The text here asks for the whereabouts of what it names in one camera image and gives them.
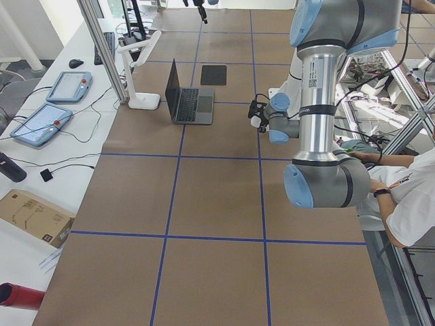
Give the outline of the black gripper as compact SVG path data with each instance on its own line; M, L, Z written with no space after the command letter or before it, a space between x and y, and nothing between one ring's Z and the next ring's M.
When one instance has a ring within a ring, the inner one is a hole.
M267 132L269 128L269 118L266 112L267 103L258 103L256 105L257 112L256 115L260 118L260 125L258 127L259 132Z

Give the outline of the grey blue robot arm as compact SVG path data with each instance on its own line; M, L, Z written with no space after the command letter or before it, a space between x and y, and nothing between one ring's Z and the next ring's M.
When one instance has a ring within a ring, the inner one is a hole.
M365 166L334 142L338 66L346 56L373 54L397 42L400 1L301 1L290 44L301 61L301 81L287 84L264 108L269 139L300 141L284 172L289 201L301 208L358 205L370 190Z

